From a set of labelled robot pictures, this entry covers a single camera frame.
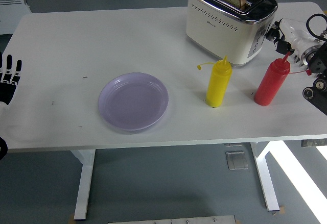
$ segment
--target gray floor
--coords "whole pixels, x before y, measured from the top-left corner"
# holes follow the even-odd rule
[[[326,0],[277,0],[317,3]],[[28,0],[33,13],[186,6],[187,0]],[[0,51],[10,35],[0,36]],[[288,147],[327,197],[327,162],[316,148]],[[285,214],[265,209],[250,146],[248,170],[228,170],[224,145],[98,150],[83,223],[235,215],[242,224],[319,223],[271,155]],[[0,161],[0,223],[68,223],[81,172],[71,152],[11,153]]]

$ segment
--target mustard bottle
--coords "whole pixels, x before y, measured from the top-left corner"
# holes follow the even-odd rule
[[[219,107],[224,99],[224,95],[227,89],[227,85],[232,73],[231,64],[227,61],[227,56],[224,60],[219,60],[216,63],[207,62],[198,65],[198,69],[201,70],[201,65],[213,64],[213,70],[206,93],[205,102],[213,107]]]

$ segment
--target robotic hand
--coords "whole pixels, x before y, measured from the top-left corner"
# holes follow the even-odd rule
[[[3,75],[3,59],[0,52],[0,115],[8,108],[16,91],[20,79],[21,60],[17,61],[16,71],[12,73],[12,57],[7,56],[6,71]],[[8,147],[4,139],[0,137],[0,160],[6,155]]]
[[[310,20],[317,16],[323,17],[327,23],[327,16],[323,14],[312,15],[306,23],[286,18],[276,21],[266,34],[266,39],[273,41],[278,53],[295,54],[294,61],[307,73],[318,74],[313,86],[305,88],[302,94],[327,115],[327,28],[318,36],[309,26]]]

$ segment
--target table top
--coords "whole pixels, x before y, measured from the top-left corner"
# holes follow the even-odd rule
[[[199,71],[197,65],[216,58],[186,35],[186,10],[25,16],[4,52],[23,61],[15,99],[1,117],[9,151],[327,138],[327,116],[302,97],[314,77],[290,74],[269,106],[253,101],[269,63],[282,57],[267,40],[253,60],[233,68],[222,106],[206,105],[212,67]],[[275,20],[306,21],[321,12],[315,3],[280,3]],[[291,63],[291,71],[297,68]],[[157,77],[169,94],[163,117],[139,132],[114,129],[98,111],[105,85],[130,72]]]

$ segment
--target plate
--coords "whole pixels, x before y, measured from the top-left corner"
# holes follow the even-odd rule
[[[133,72],[110,81],[101,91],[98,107],[112,126],[137,131],[156,123],[165,113],[168,92],[154,76]]]

